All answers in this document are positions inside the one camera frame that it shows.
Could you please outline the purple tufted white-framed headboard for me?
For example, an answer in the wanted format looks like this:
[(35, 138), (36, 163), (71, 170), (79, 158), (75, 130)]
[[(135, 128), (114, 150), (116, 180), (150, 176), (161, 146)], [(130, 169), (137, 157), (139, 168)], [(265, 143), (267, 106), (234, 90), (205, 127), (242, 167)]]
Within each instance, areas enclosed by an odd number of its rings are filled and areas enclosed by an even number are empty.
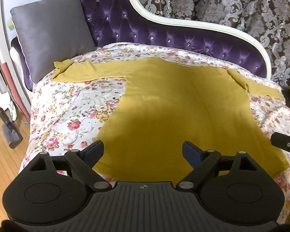
[[(235, 28), (161, 17), (148, 12), (139, 0), (80, 2), (95, 49), (113, 43), (182, 49), (237, 64), (261, 78), (271, 77), (271, 62), (264, 47), (252, 36)], [(31, 90), (34, 83), (20, 42), (16, 50), (21, 58), (24, 81)]]

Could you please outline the mustard yellow knit sweater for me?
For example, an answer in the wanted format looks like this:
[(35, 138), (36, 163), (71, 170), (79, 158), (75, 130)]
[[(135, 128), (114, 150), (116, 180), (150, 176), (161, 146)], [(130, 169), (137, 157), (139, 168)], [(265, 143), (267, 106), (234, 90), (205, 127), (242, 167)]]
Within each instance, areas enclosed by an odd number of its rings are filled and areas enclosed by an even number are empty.
[(239, 151), (271, 175), (289, 167), (250, 109), (250, 95), (280, 92), (217, 67), (183, 66), (159, 58), (76, 64), (55, 62), (55, 82), (124, 78), (126, 89), (97, 138), (105, 151), (95, 170), (121, 181), (179, 182), (191, 171), (185, 141), (226, 156)]

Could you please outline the floral quilted bedspread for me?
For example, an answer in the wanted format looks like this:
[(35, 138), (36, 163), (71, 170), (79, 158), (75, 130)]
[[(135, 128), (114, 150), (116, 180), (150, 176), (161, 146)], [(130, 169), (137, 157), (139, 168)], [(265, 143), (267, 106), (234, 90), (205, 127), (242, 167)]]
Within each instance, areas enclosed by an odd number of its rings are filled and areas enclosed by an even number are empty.
[[(159, 58), (183, 66), (232, 69), (247, 79), (278, 90), (280, 97), (250, 95), (250, 109), (257, 125), (269, 139), (274, 132), (290, 136), (290, 108), (285, 104), (281, 87), (273, 81), (252, 74), (237, 64), (191, 51), (133, 43), (110, 44), (66, 60), (76, 64), (83, 64), (86, 61), (97, 64), (146, 58)], [(27, 166), (39, 152), (61, 156), (73, 149), (83, 150), (97, 141), (97, 135), (105, 124), (105, 118), (114, 112), (125, 93), (124, 78), (55, 82), (52, 79), (54, 73), (55, 65), (54, 69), (33, 87), (29, 147), (22, 166)], [(286, 221), (290, 213), (290, 153), (284, 151), (282, 153), (289, 167), (271, 176), (285, 196), (284, 207), (278, 218), (278, 223), (281, 224)], [(121, 181), (99, 174), (112, 182)]]

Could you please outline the red grey stick vacuum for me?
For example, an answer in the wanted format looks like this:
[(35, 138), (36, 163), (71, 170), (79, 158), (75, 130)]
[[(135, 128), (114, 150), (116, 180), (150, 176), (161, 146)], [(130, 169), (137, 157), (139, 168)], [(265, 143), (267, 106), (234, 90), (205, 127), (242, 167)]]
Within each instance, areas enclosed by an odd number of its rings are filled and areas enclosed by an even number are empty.
[(15, 149), (23, 140), (20, 132), (17, 130), (14, 122), (10, 121), (6, 112), (0, 107), (0, 118), (3, 121), (2, 131), (3, 135), (11, 149)]

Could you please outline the brown silver damask curtain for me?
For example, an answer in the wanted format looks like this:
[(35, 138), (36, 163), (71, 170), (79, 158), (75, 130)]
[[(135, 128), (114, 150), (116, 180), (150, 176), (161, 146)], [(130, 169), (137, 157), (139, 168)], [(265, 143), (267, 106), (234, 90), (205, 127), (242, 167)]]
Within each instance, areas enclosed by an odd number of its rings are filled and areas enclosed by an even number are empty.
[(139, 0), (153, 14), (233, 27), (257, 39), (271, 60), (271, 78), (290, 84), (290, 0)]

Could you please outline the grey square pillow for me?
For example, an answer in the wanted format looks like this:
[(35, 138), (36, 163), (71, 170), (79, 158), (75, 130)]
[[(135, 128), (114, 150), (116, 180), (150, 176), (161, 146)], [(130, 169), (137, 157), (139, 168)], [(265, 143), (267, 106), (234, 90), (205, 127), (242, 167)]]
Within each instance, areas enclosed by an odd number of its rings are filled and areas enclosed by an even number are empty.
[(41, 0), (10, 13), (35, 84), (54, 69), (55, 61), (95, 49), (80, 0)]

